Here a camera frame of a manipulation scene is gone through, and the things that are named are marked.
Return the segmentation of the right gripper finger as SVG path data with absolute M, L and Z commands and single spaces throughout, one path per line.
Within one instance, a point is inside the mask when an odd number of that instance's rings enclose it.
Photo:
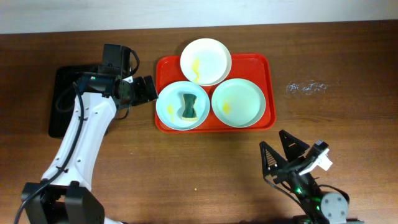
M 310 147 L 308 144 L 297 139 L 285 130 L 279 131 L 279 137 L 285 152 L 286 159 L 289 162 L 292 162 L 304 155 L 304 152 Z
M 263 177 L 275 176 L 279 169 L 283 169 L 287 165 L 287 161 L 265 141 L 260 142 L 259 147 Z

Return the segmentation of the light blue plate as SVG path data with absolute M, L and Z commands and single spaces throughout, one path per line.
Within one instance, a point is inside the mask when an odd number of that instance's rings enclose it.
M 184 120 L 183 111 L 186 108 L 184 95 L 194 95 L 193 109 L 195 120 Z M 210 99 L 206 91 L 199 85 L 188 81 L 179 81 L 167 85 L 156 101 L 156 114 L 168 128 L 177 131 L 188 131 L 201 125 L 210 112 Z

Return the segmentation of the green yellow sponge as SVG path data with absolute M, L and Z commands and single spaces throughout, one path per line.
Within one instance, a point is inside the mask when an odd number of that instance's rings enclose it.
M 182 113 L 182 120 L 184 121 L 196 121 L 198 119 L 197 112 L 194 108 L 197 96 L 186 93 L 183 94 L 183 104 L 184 104 L 184 109 Z

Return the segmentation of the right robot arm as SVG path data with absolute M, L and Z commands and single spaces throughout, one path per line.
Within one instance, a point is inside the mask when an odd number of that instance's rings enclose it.
M 316 167 L 328 171 L 332 161 L 329 145 L 319 140 L 312 146 L 285 130 L 279 131 L 285 153 L 281 156 L 268 143 L 259 143 L 262 176 L 272 188 L 292 199 L 304 212 L 294 216 L 293 223 L 362 223 L 348 218 L 349 195 L 334 186 L 317 184 L 311 175 Z

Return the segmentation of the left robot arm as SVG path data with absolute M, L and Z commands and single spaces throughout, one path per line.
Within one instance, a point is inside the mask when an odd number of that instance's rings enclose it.
M 85 72 L 73 82 L 72 117 L 61 146 L 39 183 L 28 182 L 14 218 L 30 223 L 113 223 L 92 194 L 92 179 L 106 130 L 120 109 L 157 99 L 151 76 Z

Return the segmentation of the black tray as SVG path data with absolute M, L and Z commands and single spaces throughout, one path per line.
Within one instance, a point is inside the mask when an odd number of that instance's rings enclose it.
M 76 97 L 72 83 L 78 83 L 85 72 L 97 73 L 97 70 L 98 65 L 72 65 L 57 70 L 48 130 L 51 138 L 62 139 L 68 129 Z

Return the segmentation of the red plastic tray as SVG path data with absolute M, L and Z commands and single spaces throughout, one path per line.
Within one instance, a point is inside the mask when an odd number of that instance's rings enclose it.
M 213 133 L 213 132 L 237 132 L 237 131 L 262 131 L 267 130 L 276 122 L 274 93 L 272 89 L 271 71 L 269 62 L 265 56 L 259 53 L 232 54 L 232 67 L 228 80 L 242 78 L 256 84 L 263 92 L 266 99 L 266 110 L 260 120 L 247 128 L 233 128 L 222 123 L 210 111 L 208 117 L 197 128 L 188 130 L 188 133 Z M 161 92 L 167 85 L 185 81 L 186 78 L 180 68 L 180 56 L 169 55 L 158 60 L 156 65 L 155 85 Z

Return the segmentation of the light green plate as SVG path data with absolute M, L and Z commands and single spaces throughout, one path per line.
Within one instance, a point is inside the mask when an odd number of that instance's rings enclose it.
M 266 110 L 266 98 L 253 82 L 233 78 L 215 88 L 211 107 L 222 123 L 234 128 L 246 128 L 262 118 Z

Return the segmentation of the white plate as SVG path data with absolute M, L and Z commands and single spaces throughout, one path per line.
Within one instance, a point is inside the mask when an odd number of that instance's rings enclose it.
M 191 82 L 201 86 L 221 83 L 230 73 L 232 57 L 220 41 L 202 38 L 190 42 L 180 56 L 180 68 Z

